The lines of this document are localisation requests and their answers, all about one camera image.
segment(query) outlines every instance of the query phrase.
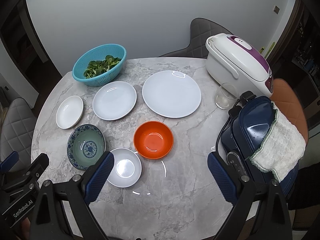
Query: round table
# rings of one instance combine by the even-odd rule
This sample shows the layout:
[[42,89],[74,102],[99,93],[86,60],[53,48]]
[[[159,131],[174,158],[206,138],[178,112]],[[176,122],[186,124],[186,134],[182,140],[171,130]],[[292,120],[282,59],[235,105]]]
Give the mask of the round table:
[[[197,82],[202,100],[193,114],[179,119],[165,118],[144,103],[143,83],[162,70],[183,72]],[[138,237],[194,240],[215,235],[232,205],[225,201],[213,179],[207,167],[207,156],[228,111],[215,105],[213,96],[219,85],[208,74],[205,59],[131,59],[126,61],[114,81],[128,82],[137,91],[133,110],[116,121],[105,121],[94,114],[92,100],[100,87],[88,87],[75,81],[71,72],[52,90],[40,112],[32,140],[31,160],[40,153],[49,157],[49,166],[39,179],[40,185],[46,179],[64,182],[83,173],[71,165],[66,152],[70,134],[81,124],[97,126],[105,137],[107,150],[125,147],[135,151],[132,140],[136,128],[146,121],[160,121],[172,130],[174,145],[171,152],[159,160],[139,155],[142,174],[138,182],[128,188],[106,182],[97,200],[89,207],[108,236],[127,240]],[[63,100],[72,95],[82,98],[84,113],[74,127],[63,130],[56,124],[56,112]],[[74,234],[81,235],[68,202],[64,206]]]

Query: black cable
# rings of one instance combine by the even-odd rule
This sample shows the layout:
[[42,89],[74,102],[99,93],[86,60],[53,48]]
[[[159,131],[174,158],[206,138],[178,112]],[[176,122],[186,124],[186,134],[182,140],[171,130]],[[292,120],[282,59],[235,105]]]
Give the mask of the black cable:
[[[233,107],[235,107],[238,103],[240,102],[240,99],[238,99],[235,104],[233,105]],[[224,131],[224,129],[227,127],[228,123],[230,122],[231,118],[228,117],[228,120],[226,121],[226,123],[223,125],[218,137],[217,137],[217,141],[216,141],[216,152],[219,153],[219,150],[218,150],[218,144],[219,144],[219,141],[220,141],[220,137]]]

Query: orange bowl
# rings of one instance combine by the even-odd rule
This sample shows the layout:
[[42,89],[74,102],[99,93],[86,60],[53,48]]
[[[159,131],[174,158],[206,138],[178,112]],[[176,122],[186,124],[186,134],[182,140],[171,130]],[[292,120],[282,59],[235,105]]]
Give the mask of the orange bowl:
[[168,126],[158,121],[145,122],[133,136],[137,152],[148,159],[166,156],[173,146],[173,134]]

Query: leafy green vegetable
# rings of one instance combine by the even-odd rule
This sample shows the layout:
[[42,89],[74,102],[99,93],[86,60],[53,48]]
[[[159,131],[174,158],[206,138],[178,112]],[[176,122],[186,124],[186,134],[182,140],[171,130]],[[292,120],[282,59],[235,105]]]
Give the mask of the leafy green vegetable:
[[101,60],[92,60],[88,64],[88,68],[84,71],[83,75],[85,78],[92,78],[99,76],[113,67],[115,67],[119,62],[121,61],[120,58],[112,57],[111,55],[107,55],[106,59],[101,61]]

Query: chair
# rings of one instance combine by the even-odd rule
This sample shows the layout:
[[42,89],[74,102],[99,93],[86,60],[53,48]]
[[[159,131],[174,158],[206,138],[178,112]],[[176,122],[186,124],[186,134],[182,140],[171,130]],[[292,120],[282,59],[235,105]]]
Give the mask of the chair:
[[23,98],[16,98],[9,106],[0,135],[0,161],[13,151],[19,154],[18,162],[10,172],[21,171],[31,163],[32,136],[37,119]]
[[225,33],[232,34],[221,25],[203,18],[193,19],[190,25],[190,44],[188,47],[169,52],[160,57],[195,57],[207,58],[205,42],[210,36]]
[[308,125],[300,101],[289,84],[281,78],[273,82],[273,94],[270,98],[279,110],[302,134],[308,143]]

